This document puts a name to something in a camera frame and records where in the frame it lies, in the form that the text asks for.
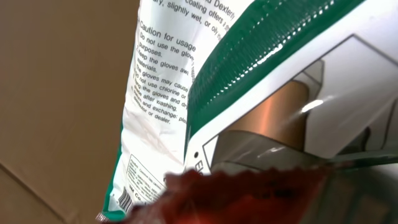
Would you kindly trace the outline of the green white 3M package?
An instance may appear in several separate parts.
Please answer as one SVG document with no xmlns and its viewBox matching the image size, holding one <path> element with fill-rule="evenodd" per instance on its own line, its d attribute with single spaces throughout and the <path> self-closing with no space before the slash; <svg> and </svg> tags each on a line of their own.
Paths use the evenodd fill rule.
<svg viewBox="0 0 398 224">
<path fill-rule="evenodd" d="M 141 1 L 99 223 L 166 175 L 328 170 L 299 223 L 397 222 L 397 1 Z"/>
</svg>

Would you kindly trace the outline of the red Nescafe coffee sachet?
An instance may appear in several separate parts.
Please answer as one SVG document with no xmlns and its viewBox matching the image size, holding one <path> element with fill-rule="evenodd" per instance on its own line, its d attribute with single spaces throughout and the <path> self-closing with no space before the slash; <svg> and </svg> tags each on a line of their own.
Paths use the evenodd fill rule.
<svg viewBox="0 0 398 224">
<path fill-rule="evenodd" d="M 299 223 L 327 175 L 324 168 L 168 174 L 159 199 L 132 209 L 125 222 Z"/>
</svg>

